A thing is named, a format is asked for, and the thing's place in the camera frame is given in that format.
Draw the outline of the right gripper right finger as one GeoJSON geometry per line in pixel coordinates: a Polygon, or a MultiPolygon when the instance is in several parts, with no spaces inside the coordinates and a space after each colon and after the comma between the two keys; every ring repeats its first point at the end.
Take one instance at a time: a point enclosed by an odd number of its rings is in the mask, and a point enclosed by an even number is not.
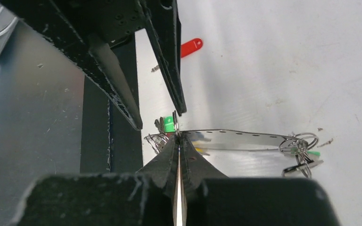
{"type": "Polygon", "coordinates": [[[230,178],[199,153],[180,149],[185,226],[338,226],[324,189],[301,173],[230,178]]]}

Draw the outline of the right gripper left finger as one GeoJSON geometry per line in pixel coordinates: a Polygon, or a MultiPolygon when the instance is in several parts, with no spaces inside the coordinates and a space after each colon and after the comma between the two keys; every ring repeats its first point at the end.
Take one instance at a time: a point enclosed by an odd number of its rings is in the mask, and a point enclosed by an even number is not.
{"type": "Polygon", "coordinates": [[[173,226],[179,140],[135,173],[47,175],[25,191],[15,226],[173,226]]]}

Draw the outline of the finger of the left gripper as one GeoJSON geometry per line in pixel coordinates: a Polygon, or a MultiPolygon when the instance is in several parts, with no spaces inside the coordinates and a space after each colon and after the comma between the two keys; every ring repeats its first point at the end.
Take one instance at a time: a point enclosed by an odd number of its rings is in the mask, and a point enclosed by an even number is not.
{"type": "Polygon", "coordinates": [[[175,0],[141,0],[140,15],[176,112],[187,111],[181,83],[181,22],[175,0]]]}
{"type": "Polygon", "coordinates": [[[135,130],[143,122],[119,60],[66,0],[1,0],[0,4],[58,49],[120,110],[135,130]]]}

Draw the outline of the metal keyring plate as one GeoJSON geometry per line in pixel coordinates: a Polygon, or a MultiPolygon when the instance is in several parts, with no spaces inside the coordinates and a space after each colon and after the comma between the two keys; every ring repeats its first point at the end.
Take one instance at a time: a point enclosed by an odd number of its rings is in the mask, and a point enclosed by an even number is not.
{"type": "Polygon", "coordinates": [[[185,130],[181,134],[180,149],[202,155],[209,155],[210,151],[289,151],[298,141],[294,136],[227,129],[185,130]]]}

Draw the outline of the green tag key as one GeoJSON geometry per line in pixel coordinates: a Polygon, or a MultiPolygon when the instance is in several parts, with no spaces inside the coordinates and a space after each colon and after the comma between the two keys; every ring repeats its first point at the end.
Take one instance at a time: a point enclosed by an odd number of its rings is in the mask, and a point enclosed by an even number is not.
{"type": "Polygon", "coordinates": [[[164,135],[175,133],[179,136],[181,131],[179,128],[177,116],[177,111],[174,110],[171,116],[160,117],[159,119],[156,119],[154,125],[159,133],[164,135]]]}

